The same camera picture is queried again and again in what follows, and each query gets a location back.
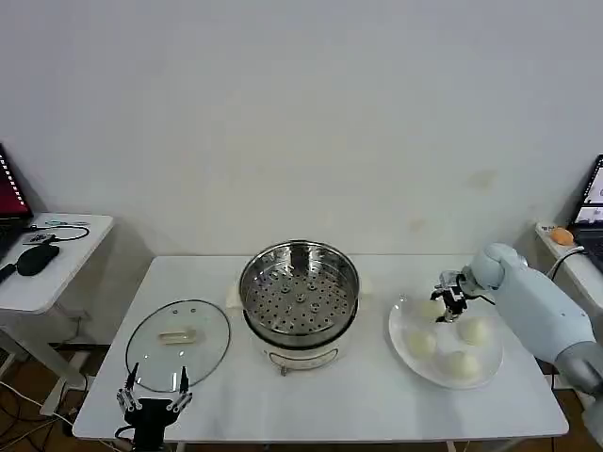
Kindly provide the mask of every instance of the laptop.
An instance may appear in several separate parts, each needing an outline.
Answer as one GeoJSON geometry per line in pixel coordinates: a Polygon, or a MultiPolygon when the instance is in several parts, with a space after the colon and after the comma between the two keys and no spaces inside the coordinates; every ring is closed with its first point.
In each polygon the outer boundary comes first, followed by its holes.
{"type": "Polygon", "coordinates": [[[14,174],[10,170],[7,154],[0,143],[0,259],[26,230],[33,215],[14,174]]]}
{"type": "Polygon", "coordinates": [[[595,161],[567,230],[586,255],[603,272],[603,154],[595,161]]]}

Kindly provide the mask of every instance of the laptop screen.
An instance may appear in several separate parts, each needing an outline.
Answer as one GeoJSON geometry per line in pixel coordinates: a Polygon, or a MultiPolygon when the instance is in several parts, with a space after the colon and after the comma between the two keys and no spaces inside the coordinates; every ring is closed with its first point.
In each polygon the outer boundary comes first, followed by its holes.
{"type": "Polygon", "coordinates": [[[573,225],[603,227],[603,156],[600,155],[595,162],[584,194],[577,206],[573,225]]]}
{"type": "Polygon", "coordinates": [[[12,171],[8,166],[8,161],[4,153],[4,148],[0,144],[0,218],[25,218],[31,215],[31,211],[25,202],[21,189],[17,185],[12,171]]]}

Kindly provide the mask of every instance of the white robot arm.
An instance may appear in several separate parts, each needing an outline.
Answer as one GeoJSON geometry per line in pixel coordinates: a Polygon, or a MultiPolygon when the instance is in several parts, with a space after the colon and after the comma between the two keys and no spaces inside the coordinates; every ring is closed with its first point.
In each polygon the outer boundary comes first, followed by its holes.
{"type": "Polygon", "coordinates": [[[574,344],[595,341],[588,315],[513,248],[499,243],[486,247],[465,276],[492,291],[498,312],[536,358],[555,363],[574,344]]]}
{"type": "Polygon", "coordinates": [[[442,273],[440,281],[432,298],[444,296],[444,321],[462,313],[463,297],[495,296],[498,312],[522,345],[536,358],[555,364],[576,389],[595,397],[582,417],[603,445],[603,348],[595,341],[588,315],[553,281],[529,268],[517,251],[499,243],[480,251],[462,273],[442,273]],[[460,286],[461,302],[453,286],[460,286]]]}

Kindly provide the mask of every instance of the glass lid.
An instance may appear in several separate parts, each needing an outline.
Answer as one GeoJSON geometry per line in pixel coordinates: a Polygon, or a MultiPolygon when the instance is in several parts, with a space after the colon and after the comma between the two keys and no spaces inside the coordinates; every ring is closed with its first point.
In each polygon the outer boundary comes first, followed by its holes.
{"type": "Polygon", "coordinates": [[[131,372],[139,363],[138,383],[160,393],[178,391],[182,366],[189,385],[211,374],[230,344],[230,324],[217,306],[200,299],[164,306],[136,328],[125,351],[131,372]]]}

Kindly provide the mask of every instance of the computer mouse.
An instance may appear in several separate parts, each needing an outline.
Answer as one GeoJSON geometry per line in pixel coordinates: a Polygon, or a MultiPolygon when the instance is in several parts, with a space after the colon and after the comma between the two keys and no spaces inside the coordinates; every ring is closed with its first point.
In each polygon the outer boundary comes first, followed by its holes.
{"type": "Polygon", "coordinates": [[[57,257],[59,247],[49,243],[42,243],[37,247],[27,250],[17,259],[17,273],[22,276],[34,276],[46,268],[48,263],[57,257]]]}

